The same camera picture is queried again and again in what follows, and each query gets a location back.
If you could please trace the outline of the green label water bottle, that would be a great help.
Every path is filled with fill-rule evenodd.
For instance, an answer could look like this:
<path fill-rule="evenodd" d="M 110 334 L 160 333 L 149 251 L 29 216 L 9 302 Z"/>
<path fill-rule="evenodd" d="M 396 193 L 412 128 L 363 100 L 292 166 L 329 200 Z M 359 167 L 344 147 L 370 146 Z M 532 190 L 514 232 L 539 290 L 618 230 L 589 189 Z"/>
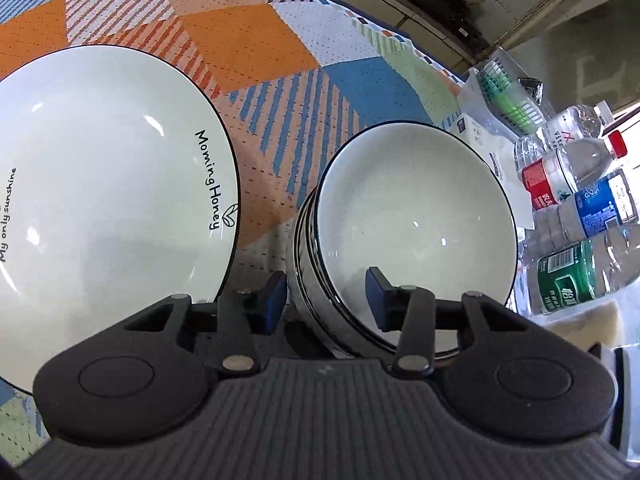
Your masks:
<path fill-rule="evenodd" d="M 518 313 L 547 315 L 600 299 L 639 278 L 639 226 L 613 226 L 524 266 L 514 284 Z"/>

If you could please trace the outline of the red label water bottle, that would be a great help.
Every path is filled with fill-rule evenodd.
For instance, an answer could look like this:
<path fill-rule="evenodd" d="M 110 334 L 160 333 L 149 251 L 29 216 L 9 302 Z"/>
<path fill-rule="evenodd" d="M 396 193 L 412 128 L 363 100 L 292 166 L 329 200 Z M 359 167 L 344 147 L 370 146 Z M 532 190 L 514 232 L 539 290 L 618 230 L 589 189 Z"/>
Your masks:
<path fill-rule="evenodd" d="M 559 205 L 603 177 L 615 159 L 627 155 L 623 135 L 612 131 L 604 138 L 581 138 L 544 154 L 520 171 L 533 210 Z"/>

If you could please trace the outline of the clear water bottle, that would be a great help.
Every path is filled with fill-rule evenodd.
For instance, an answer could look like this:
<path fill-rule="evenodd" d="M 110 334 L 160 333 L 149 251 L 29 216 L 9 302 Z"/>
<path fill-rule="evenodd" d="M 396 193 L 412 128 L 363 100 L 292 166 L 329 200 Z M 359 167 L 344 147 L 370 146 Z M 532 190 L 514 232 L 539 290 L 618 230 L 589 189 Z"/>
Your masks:
<path fill-rule="evenodd" d="M 547 141 L 552 148 L 582 139 L 597 138 L 603 129 L 599 112 L 584 104 L 573 105 L 562 110 L 547 122 Z"/>

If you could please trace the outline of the blue label water bottle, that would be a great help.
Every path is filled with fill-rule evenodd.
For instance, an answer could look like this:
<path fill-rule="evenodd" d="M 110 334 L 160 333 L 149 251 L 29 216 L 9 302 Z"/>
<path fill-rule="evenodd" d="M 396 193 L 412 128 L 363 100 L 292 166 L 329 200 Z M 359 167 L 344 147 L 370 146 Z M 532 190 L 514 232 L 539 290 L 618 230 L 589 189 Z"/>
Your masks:
<path fill-rule="evenodd" d="M 548 256 L 614 226 L 639 219 L 626 174 L 617 168 L 559 205 L 534 212 L 534 228 L 525 231 L 526 259 Z"/>

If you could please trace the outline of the white tissue pack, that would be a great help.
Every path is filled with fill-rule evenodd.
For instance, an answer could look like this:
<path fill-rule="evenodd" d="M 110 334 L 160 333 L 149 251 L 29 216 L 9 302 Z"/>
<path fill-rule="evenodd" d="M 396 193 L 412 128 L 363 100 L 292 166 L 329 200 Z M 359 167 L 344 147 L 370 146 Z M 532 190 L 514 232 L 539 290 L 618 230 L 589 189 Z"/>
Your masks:
<path fill-rule="evenodd" d="M 489 110 L 475 68 L 470 71 L 457 101 L 460 110 L 445 118 L 440 125 L 480 154 L 506 192 L 516 226 L 532 230 L 532 199 L 515 166 L 514 144 L 518 137 Z"/>

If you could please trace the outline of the white bowl black rim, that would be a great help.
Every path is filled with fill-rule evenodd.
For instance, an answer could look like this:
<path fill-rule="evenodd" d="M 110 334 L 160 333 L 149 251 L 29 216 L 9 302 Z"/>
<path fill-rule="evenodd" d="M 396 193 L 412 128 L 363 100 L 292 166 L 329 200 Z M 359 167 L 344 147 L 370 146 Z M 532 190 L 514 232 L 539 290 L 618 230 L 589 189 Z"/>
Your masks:
<path fill-rule="evenodd" d="M 375 323 L 366 273 L 440 300 L 477 290 L 499 304 L 518 268 L 514 214 L 487 162 L 452 133 L 383 122 L 330 159 L 288 242 L 293 304 L 338 358 L 390 362 L 399 339 Z"/>

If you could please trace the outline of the white morning honey plate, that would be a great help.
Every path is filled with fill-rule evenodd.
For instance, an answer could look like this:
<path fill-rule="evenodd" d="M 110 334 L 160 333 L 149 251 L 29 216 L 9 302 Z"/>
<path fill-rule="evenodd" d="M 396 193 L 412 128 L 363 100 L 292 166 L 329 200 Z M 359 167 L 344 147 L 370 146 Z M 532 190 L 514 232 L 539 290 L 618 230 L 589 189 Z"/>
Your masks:
<path fill-rule="evenodd" d="M 158 300 L 216 298 L 239 235 L 240 177 L 204 91 L 155 55 L 81 46 L 1 83 L 1 376 Z"/>

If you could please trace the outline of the plastic bag green items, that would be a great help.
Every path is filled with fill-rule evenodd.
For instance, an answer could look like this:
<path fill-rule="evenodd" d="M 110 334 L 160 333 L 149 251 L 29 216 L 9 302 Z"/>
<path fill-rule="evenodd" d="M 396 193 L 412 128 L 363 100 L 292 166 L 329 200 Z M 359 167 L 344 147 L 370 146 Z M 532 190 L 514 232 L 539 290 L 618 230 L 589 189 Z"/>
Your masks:
<path fill-rule="evenodd" d="M 489 110 L 517 136 L 535 133 L 546 121 L 540 106 L 521 83 L 527 77 L 502 47 L 494 51 L 477 74 Z"/>

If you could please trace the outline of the colourful patchwork tablecloth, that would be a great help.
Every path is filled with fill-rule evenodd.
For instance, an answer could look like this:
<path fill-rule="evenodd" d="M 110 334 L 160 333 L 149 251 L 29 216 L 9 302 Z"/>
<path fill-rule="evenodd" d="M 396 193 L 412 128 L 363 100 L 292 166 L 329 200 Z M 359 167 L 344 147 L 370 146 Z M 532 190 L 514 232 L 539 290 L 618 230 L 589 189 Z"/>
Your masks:
<path fill-rule="evenodd" d="M 59 50 L 117 46 L 183 70 L 226 126 L 240 177 L 227 278 L 284 266 L 293 217 L 338 148 L 361 129 L 459 111 L 437 55 L 347 0 L 1 0 L 1 76 Z M 1 376 L 1 455 L 47 441 L 30 391 Z"/>

